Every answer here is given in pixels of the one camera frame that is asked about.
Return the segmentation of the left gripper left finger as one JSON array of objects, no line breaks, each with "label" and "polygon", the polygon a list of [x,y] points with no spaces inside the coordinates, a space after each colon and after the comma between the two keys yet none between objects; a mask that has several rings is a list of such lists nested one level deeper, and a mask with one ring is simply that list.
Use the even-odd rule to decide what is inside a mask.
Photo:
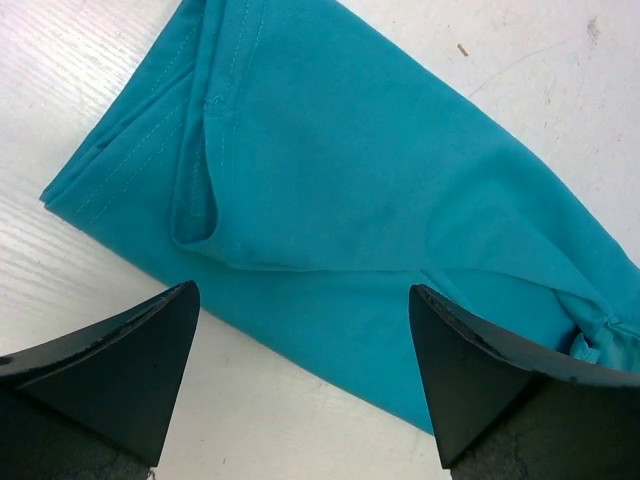
[{"label": "left gripper left finger", "polygon": [[199,289],[187,281],[3,355],[2,478],[153,478],[199,311]]}]

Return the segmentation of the teal t-shirt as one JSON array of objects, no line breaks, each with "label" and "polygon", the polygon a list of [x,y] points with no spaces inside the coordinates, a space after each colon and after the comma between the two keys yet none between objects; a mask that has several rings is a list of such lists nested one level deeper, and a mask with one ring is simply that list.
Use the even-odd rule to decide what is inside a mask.
[{"label": "teal t-shirt", "polygon": [[566,185],[335,1],[185,1],[46,208],[430,431],[408,295],[639,369],[639,271]]}]

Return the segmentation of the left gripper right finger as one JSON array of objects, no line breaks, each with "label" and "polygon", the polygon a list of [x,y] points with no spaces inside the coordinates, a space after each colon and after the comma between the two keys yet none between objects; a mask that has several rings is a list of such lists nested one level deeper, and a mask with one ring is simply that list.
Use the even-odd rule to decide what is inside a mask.
[{"label": "left gripper right finger", "polygon": [[547,349],[424,285],[409,321],[452,478],[638,478],[638,375]]}]

